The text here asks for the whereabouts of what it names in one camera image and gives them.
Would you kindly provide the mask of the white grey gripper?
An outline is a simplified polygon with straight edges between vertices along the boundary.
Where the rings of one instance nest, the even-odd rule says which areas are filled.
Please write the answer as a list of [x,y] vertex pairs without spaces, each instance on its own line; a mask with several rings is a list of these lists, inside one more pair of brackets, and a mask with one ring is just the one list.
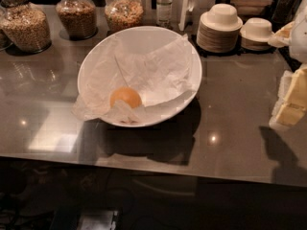
[[[290,56],[307,62],[307,12],[302,11],[292,21],[274,33],[268,44],[281,48],[288,46]],[[285,71],[277,92],[278,100],[272,110],[270,127],[293,127],[307,113],[307,67],[300,66],[294,73]]]

